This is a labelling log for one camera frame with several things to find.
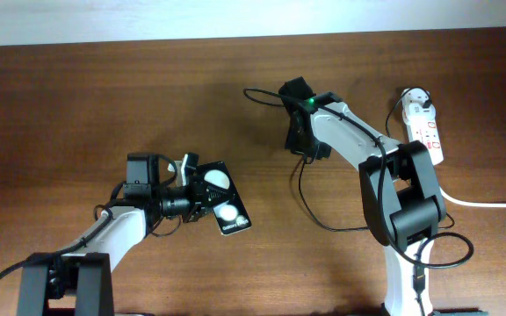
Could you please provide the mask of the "black smartphone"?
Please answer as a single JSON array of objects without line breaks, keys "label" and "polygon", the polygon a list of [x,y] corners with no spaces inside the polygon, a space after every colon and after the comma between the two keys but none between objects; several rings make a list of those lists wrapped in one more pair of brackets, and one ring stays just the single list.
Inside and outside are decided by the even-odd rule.
[{"label": "black smartphone", "polygon": [[225,162],[210,162],[199,165],[197,171],[198,176],[202,176],[205,173],[225,173],[229,177],[231,199],[220,205],[212,206],[220,233],[228,236],[251,228],[251,219],[239,196]]}]

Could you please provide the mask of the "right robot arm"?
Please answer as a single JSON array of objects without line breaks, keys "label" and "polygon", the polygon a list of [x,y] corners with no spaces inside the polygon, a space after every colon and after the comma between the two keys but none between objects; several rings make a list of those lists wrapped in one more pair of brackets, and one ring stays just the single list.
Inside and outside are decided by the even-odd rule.
[{"label": "right robot arm", "polygon": [[419,141],[401,144],[352,113],[335,93],[316,94],[303,77],[278,91],[290,116],[286,149],[306,163],[337,151],[359,174],[367,229],[385,251],[385,315],[430,315],[428,261],[446,216],[433,162]]}]

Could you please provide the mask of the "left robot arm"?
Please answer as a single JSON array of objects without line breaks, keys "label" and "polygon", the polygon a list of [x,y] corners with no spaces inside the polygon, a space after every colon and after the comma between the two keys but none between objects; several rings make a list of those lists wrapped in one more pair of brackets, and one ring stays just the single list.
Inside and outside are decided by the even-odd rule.
[{"label": "left robot arm", "polygon": [[195,222],[212,214],[224,235],[249,228],[249,215],[224,162],[200,165],[194,153],[166,162],[161,154],[132,153],[126,179],[108,202],[97,205],[96,221],[78,239],[53,253],[30,255],[22,269],[19,315],[113,315],[112,272],[131,248],[165,219]]}]

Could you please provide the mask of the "white USB charger adapter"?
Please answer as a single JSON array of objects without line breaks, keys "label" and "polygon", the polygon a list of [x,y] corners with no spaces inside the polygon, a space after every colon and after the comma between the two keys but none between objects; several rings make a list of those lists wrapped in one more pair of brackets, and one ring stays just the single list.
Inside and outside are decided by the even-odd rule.
[{"label": "white USB charger adapter", "polygon": [[436,109],[430,93],[421,87],[407,88],[401,96],[402,117],[406,125],[432,121],[436,118]]}]

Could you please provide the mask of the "white power strip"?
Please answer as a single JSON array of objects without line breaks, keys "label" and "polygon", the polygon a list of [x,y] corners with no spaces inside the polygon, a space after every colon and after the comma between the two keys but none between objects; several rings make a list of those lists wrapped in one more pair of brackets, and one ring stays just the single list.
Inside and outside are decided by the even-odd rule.
[{"label": "white power strip", "polygon": [[428,122],[406,125],[406,127],[408,131],[408,140],[410,142],[416,140],[422,142],[428,149],[434,165],[438,165],[444,160],[436,119]]}]

